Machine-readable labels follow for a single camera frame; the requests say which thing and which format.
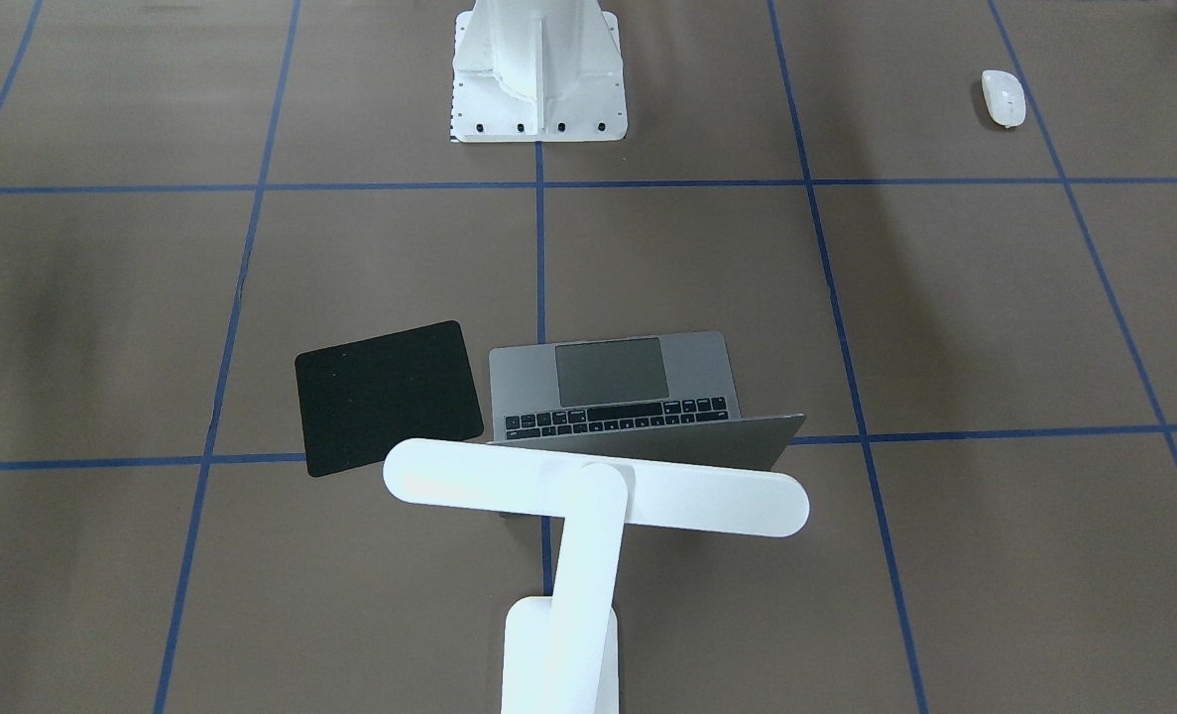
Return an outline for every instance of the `laptop touchpad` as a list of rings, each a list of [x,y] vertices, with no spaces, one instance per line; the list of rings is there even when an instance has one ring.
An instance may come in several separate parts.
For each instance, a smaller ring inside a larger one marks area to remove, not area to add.
[[[669,385],[659,340],[558,345],[557,388],[563,407],[664,399]]]

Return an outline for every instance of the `laptop keyboard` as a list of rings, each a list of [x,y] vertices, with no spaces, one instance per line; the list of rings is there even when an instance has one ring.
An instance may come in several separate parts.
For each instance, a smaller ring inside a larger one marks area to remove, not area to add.
[[[505,439],[533,439],[568,433],[613,433],[619,429],[692,425],[727,420],[724,396],[641,401],[610,407],[584,407],[505,416]]]

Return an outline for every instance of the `open laptop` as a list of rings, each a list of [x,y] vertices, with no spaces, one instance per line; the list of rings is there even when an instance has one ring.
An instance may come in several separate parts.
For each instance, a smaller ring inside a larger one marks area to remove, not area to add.
[[[804,414],[744,420],[719,332],[490,352],[496,441],[769,471]]]

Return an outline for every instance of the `space bar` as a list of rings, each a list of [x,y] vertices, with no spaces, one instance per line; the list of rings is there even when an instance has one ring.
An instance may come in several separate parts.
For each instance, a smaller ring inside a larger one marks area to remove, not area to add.
[[[619,407],[590,407],[588,421],[629,420],[632,416],[656,416],[664,412],[661,401],[646,403],[623,403]]]

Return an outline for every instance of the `white computer mouse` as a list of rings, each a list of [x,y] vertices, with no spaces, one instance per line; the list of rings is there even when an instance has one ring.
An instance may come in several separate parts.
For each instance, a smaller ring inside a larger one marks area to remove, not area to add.
[[[980,75],[989,116],[999,125],[1012,128],[1024,124],[1024,87],[1012,73],[985,69]]]

